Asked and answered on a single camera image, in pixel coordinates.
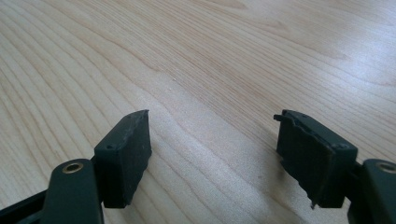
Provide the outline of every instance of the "light wood surface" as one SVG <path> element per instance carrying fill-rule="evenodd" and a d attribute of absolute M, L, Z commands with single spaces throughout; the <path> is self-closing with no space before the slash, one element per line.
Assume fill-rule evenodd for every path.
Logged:
<path fill-rule="evenodd" d="M 0 206 L 149 109 L 133 204 L 106 223 L 347 223 L 311 210 L 273 120 L 304 112 L 396 161 L 392 0 L 1 1 Z"/>

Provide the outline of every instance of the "wood grain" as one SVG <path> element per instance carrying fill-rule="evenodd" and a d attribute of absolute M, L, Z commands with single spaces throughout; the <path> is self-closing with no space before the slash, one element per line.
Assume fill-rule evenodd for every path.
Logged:
<path fill-rule="evenodd" d="M 106 223 L 347 223 L 275 153 L 283 108 L 396 161 L 396 3 L 1 1 L 0 205 L 149 109 L 153 155 Z"/>

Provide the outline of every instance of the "wooden table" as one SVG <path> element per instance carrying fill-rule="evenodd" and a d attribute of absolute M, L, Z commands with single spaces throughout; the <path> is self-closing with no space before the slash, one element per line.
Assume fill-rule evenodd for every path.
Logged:
<path fill-rule="evenodd" d="M 106 223 L 347 223 L 276 155 L 284 108 L 396 161 L 396 3 L 1 1 L 0 206 L 149 109 L 153 154 Z"/>

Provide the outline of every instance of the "metal ring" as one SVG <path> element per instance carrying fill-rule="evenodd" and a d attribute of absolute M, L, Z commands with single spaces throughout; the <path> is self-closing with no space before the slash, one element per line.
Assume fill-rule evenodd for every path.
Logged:
<path fill-rule="evenodd" d="M 67 164 L 63 169 L 62 172 L 64 172 L 67 175 L 73 174 L 79 170 L 82 169 L 84 165 L 81 162 L 73 162 L 70 164 Z"/>
<path fill-rule="evenodd" d="M 387 172 L 393 175 L 396 175 L 396 165 L 392 163 L 379 161 L 375 164 L 380 170 L 383 172 Z"/>

